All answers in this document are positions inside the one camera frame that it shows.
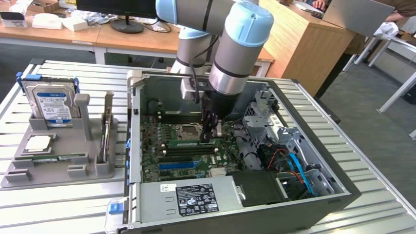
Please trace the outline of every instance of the hard drive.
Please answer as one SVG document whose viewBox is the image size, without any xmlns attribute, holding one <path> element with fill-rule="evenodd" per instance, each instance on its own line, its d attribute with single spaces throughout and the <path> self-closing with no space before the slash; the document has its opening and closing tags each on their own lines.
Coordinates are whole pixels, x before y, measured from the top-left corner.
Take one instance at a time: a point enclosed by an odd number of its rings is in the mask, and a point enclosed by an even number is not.
<svg viewBox="0 0 416 234">
<path fill-rule="evenodd" d="M 75 95 L 79 91 L 78 78 L 23 78 L 26 96 L 34 118 L 45 118 L 49 126 L 66 127 L 73 119 L 81 118 Z"/>
</svg>

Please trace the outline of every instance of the wooden desk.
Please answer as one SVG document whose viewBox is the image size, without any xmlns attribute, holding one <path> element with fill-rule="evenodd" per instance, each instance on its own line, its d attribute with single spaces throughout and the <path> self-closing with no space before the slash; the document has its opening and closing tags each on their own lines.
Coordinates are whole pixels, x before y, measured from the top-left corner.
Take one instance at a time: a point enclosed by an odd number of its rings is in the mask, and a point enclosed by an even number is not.
<svg viewBox="0 0 416 234">
<path fill-rule="evenodd" d="M 11 3 L 0 0 L 0 11 L 9 11 L 10 7 Z M 0 43 L 93 51 L 98 64 L 106 64 L 106 53 L 177 57 L 181 30 L 175 26 L 171 26 L 171 33 L 145 29 L 141 34 L 125 34 L 115 31 L 110 24 L 73 32 L 66 27 L 62 30 L 33 28 L 33 16 L 37 14 L 33 11 L 26 14 L 29 28 L 5 28 L 0 24 Z M 274 61 L 274 57 L 263 49 L 254 75 L 265 77 Z"/>
<path fill-rule="evenodd" d="M 277 0 L 261 0 L 261 6 L 275 17 L 265 47 L 277 61 L 267 76 L 299 80 L 314 96 L 355 33 Z"/>
</svg>

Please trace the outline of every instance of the computer monitor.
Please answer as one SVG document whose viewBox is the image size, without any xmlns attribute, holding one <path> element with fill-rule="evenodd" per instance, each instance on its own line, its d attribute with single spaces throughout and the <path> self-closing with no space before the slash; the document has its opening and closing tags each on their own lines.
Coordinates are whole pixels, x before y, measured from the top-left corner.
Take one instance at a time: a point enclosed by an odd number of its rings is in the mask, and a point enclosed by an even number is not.
<svg viewBox="0 0 416 234">
<path fill-rule="evenodd" d="M 130 16 L 158 18 L 157 0 L 78 0 L 78 10 L 126 16 L 126 21 L 111 23 L 111 27 L 123 33 L 143 31 L 142 24 L 130 21 Z"/>
</svg>

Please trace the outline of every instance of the person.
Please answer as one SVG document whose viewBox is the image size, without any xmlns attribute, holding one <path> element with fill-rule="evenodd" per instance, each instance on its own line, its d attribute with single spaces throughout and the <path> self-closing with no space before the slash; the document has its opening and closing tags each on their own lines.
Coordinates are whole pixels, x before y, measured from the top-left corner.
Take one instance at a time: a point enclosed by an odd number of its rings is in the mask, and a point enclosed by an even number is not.
<svg viewBox="0 0 416 234">
<path fill-rule="evenodd" d="M 416 0 L 377 0 L 378 2 L 395 7 L 395 12 L 387 17 L 385 22 L 397 22 L 405 18 L 416 16 Z M 313 6 L 322 10 L 327 9 L 329 0 L 315 0 Z M 365 49 L 366 37 L 363 35 L 357 35 L 353 38 L 353 41 L 341 56 L 338 63 L 319 88 L 315 98 L 322 98 L 327 89 L 330 88 L 333 82 L 338 78 L 341 72 L 343 71 L 345 66 L 347 65 L 354 54 L 361 54 Z"/>
</svg>

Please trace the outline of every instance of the person's hand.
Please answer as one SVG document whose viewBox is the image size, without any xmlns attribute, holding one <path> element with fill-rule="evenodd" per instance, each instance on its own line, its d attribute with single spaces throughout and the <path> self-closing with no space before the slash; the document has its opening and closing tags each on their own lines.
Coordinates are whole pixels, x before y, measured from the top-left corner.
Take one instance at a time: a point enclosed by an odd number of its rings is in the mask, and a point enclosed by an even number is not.
<svg viewBox="0 0 416 234">
<path fill-rule="evenodd" d="M 315 2 L 313 2 L 313 6 L 315 8 L 322 9 L 325 11 L 326 10 L 326 6 L 327 6 L 327 2 L 326 2 L 326 0 L 317 0 Z"/>
</svg>

